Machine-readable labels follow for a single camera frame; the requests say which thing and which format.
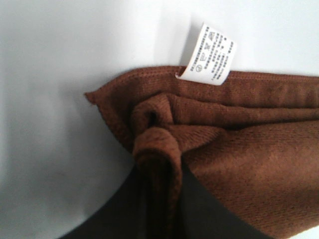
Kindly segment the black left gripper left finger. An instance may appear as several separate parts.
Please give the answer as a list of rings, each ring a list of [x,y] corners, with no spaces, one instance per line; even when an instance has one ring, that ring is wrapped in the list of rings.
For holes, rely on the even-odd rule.
[[[67,239],[145,239],[147,237],[145,186],[136,167],[107,203]]]

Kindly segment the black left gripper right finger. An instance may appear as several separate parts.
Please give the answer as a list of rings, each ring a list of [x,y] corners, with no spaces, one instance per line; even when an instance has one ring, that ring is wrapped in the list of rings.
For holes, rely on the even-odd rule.
[[[250,239],[252,234],[182,167],[180,209],[188,239]]]

